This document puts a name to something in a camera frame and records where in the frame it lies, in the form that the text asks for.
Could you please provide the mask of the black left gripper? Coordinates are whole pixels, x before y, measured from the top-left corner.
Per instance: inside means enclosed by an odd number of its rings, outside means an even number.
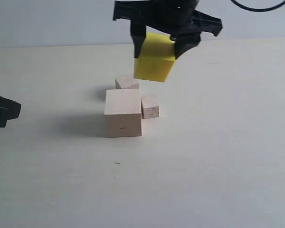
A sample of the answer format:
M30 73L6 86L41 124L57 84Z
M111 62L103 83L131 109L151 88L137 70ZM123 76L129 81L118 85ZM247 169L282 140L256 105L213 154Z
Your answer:
M21 108L20 103L0 96L0 128L4 128L8 120L17 119Z

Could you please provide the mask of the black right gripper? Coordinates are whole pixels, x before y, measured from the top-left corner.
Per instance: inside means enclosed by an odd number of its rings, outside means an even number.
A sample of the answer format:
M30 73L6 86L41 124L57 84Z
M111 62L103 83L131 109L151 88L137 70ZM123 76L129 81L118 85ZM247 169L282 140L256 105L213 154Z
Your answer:
M201 42L200 33L218 36L222 20L196 10L198 0L131 0L114 2L113 20L127 19L138 58L146 39L146 26L169 34L178 59Z

